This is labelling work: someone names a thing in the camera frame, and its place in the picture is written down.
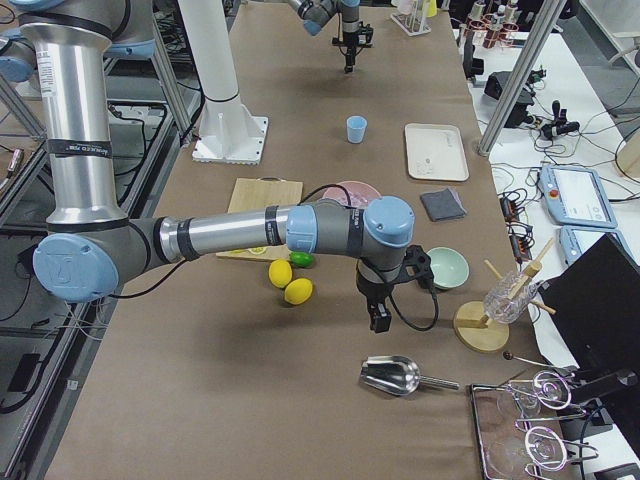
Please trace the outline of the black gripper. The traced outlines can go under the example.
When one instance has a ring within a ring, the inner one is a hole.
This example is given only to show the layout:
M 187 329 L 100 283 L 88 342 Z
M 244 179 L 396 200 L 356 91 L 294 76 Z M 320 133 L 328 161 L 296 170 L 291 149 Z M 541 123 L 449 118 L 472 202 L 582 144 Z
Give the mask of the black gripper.
M 373 44 L 374 28 L 363 21 L 345 22 L 340 21 L 339 34 L 332 38 L 332 45 L 344 48 L 345 57 L 345 73 L 354 71 L 357 50 L 362 48 L 370 48 Z
M 432 290 L 431 257 L 419 245 L 410 245 L 391 267 L 374 264 L 361 258 L 356 265 L 356 287 L 367 301 L 370 330 L 376 334 L 388 332 L 391 312 L 387 308 L 396 285 L 417 282 L 423 289 Z

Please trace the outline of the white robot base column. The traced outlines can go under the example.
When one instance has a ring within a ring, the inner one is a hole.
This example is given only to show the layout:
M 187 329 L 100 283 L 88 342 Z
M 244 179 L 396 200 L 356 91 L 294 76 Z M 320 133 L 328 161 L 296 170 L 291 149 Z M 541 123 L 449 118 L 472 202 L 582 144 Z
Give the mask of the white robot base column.
M 205 98 L 193 159 L 257 165 L 269 120 L 243 104 L 220 1 L 178 3 Z

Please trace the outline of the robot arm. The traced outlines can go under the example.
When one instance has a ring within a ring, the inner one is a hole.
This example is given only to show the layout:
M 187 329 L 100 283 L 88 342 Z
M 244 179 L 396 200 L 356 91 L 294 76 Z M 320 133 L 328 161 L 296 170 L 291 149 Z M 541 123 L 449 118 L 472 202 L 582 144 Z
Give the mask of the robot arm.
M 287 4 L 311 36 L 318 35 L 335 16 L 339 17 L 339 29 L 332 45 L 345 59 L 345 74 L 353 72 L 359 53 L 372 46 L 374 28 L 360 19 L 358 0 L 289 0 Z
M 412 243 L 414 212 L 394 196 L 363 209 L 319 200 L 206 218 L 131 219 L 116 198 L 103 57 L 109 49 L 154 54 L 151 3 L 19 1 L 16 9 L 35 50 L 54 183 L 48 234 L 33 254 L 47 291 L 90 302 L 161 265 L 286 245 L 355 258 L 370 327 L 381 333 L 398 312 L 396 285 L 433 288 L 429 256 Z

